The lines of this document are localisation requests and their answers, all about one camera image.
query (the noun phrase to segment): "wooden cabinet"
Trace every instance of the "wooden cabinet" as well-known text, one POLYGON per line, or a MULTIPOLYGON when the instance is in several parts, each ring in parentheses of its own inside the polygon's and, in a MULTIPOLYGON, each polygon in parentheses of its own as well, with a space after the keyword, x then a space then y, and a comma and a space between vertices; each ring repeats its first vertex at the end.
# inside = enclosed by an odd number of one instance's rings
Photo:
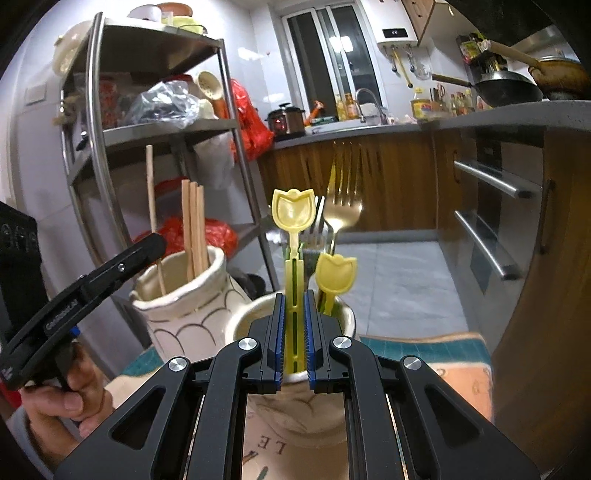
POLYGON ((267 201, 273 190, 312 188, 324 194, 330 168, 362 154, 363 212, 355 231, 433 230, 436 227, 435 163, 430 134, 368 135, 274 150, 258 160, 267 201))
POLYGON ((427 24, 435 8, 434 0, 401 0, 413 24, 417 41, 421 43, 427 24))
POLYGON ((462 148, 460 132, 434 132, 433 148, 437 168, 437 238, 447 266, 453 271, 463 235, 462 227, 454 216, 454 211, 462 208, 460 176, 453 166, 462 148))
POLYGON ((548 131, 544 143, 537 249, 492 355, 496 425, 541 472, 591 424, 591 134, 548 131))

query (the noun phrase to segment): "chopstick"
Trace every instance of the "chopstick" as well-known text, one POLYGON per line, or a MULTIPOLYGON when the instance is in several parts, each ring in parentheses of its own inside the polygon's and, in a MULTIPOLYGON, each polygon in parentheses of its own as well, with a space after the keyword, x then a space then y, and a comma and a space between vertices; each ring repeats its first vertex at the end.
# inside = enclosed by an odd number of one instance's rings
POLYGON ((189 184, 189 212, 190 212, 190 239, 186 245, 192 250, 191 261, 195 277, 201 275, 209 268, 207 256, 207 241, 205 239, 205 200, 203 187, 196 182, 189 184))
POLYGON ((187 282, 195 278, 193 269, 193 248, 191 247, 191 182, 181 181, 181 198, 183 204, 183 242, 187 255, 187 282))
POLYGON ((193 271, 195 277, 201 275, 203 267, 201 265, 201 255, 199 254, 199 214, 197 209, 197 183, 190 184, 190 204, 191 204, 191 249, 193 250, 193 271))
POLYGON ((209 258, 207 256, 207 240, 205 240, 205 196, 203 187, 197 187, 197 227, 199 232, 199 254, 201 255, 202 273, 209 268, 209 258))
MULTIPOLYGON (((152 233, 157 233, 156 228, 156 197, 154 193, 154 149, 152 145, 146 145, 146 177, 148 182, 148 208, 150 210, 150 228, 152 233)), ((160 292, 166 295, 164 288, 164 275, 162 273, 162 261, 159 259, 156 262, 156 270, 158 271, 158 283, 160 283, 160 292)))

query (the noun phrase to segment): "window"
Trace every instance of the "window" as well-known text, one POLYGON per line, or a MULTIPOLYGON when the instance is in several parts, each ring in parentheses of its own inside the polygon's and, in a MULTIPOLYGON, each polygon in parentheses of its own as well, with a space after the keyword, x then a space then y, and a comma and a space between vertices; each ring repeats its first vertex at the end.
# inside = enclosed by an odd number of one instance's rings
MULTIPOLYGON (((297 83, 310 112, 314 101, 324 104, 326 116, 337 116, 335 95, 371 90, 383 105, 372 56, 356 5, 312 8, 284 17, 297 83)), ((372 102, 362 92, 360 103, 372 102)))

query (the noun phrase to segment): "ceramic vase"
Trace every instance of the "ceramic vase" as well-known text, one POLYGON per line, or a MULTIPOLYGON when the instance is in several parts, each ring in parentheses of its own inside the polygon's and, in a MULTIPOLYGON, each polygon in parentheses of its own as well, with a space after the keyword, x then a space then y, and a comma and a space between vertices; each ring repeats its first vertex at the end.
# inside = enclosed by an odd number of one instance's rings
POLYGON ((207 253, 210 267, 194 280, 187 282, 187 255, 178 252, 162 260, 165 295, 155 265, 138 277, 130 294, 163 361, 185 356, 197 362, 215 356, 225 345, 229 319, 251 302, 226 271, 223 251, 208 246, 207 253))

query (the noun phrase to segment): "cooking oil bottle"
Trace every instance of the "cooking oil bottle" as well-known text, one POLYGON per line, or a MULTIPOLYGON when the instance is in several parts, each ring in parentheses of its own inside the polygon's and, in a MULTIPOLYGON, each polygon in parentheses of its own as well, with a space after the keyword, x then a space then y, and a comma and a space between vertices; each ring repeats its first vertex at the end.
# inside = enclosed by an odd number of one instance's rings
POLYGON ((347 120, 347 109, 341 99, 340 95, 335 95, 336 113, 339 116, 339 121, 344 122, 347 120))
POLYGON ((413 117, 417 120, 426 120, 428 113, 431 112, 431 99, 423 92, 421 87, 414 89, 414 97, 410 101, 413 117))

